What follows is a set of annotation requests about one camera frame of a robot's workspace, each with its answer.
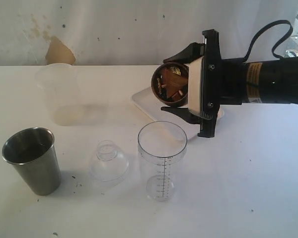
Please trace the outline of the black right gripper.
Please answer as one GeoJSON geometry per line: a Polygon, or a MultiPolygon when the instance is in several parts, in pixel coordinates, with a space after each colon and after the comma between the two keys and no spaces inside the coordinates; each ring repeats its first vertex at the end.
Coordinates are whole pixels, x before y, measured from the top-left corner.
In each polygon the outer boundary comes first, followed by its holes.
{"type": "Polygon", "coordinates": [[[188,108],[161,107],[189,124],[199,124],[199,137],[213,138],[220,102],[232,102],[224,95],[224,64],[243,63],[243,58],[222,59],[219,32],[211,29],[202,32],[203,43],[190,43],[184,50],[163,60],[189,64],[188,108]]]}

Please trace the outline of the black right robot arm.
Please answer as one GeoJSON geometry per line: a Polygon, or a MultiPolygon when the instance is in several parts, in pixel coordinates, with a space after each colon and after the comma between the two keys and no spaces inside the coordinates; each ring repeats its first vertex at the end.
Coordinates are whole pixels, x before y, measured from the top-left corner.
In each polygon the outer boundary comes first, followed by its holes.
{"type": "Polygon", "coordinates": [[[199,137],[212,138],[221,105],[297,104],[298,57],[263,62],[222,59],[219,33],[202,32],[204,43],[191,43],[164,63],[189,65],[187,107],[161,107],[189,124],[199,137]]]}

